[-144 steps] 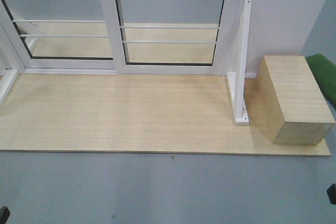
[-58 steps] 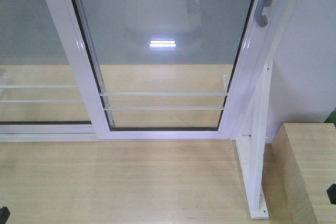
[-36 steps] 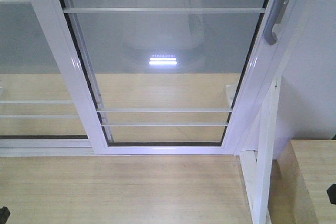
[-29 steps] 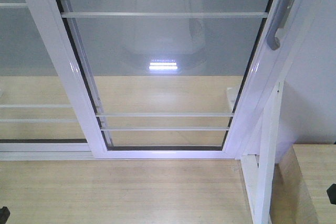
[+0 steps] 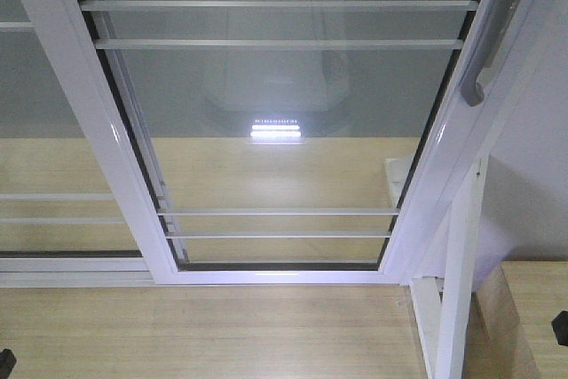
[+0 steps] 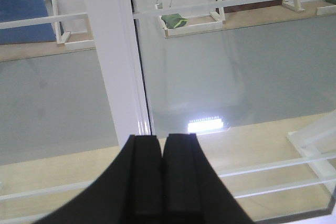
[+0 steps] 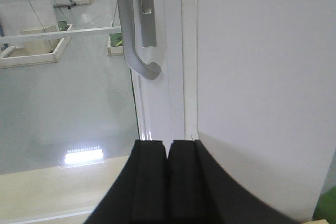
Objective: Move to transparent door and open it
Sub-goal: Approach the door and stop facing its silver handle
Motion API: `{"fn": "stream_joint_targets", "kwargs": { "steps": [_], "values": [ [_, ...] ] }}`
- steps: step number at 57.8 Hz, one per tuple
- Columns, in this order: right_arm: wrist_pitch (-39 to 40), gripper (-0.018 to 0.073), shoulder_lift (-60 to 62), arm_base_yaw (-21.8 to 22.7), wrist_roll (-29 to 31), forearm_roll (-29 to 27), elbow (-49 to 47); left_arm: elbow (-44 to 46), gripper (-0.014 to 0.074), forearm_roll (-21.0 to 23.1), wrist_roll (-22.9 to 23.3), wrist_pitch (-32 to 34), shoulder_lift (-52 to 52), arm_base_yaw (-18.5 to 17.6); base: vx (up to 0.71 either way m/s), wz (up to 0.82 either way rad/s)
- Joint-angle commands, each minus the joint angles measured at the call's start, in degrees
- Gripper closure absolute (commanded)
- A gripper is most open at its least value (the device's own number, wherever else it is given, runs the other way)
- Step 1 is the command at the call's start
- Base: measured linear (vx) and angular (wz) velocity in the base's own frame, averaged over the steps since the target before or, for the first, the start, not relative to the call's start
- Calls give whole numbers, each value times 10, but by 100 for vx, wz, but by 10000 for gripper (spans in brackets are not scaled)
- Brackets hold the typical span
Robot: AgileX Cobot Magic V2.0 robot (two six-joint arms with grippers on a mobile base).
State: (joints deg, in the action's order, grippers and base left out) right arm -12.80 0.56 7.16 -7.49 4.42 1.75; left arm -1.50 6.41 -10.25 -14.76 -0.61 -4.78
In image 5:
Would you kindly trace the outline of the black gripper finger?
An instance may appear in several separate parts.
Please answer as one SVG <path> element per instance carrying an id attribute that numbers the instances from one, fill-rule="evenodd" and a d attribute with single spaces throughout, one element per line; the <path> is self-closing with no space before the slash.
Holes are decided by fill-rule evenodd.
<path id="1" fill-rule="evenodd" d="M 568 311 L 562 310 L 551 321 L 556 341 L 559 345 L 568 345 Z"/>
<path id="2" fill-rule="evenodd" d="M 0 375 L 9 375 L 17 363 L 17 359 L 10 349 L 3 349 L 0 353 Z"/>

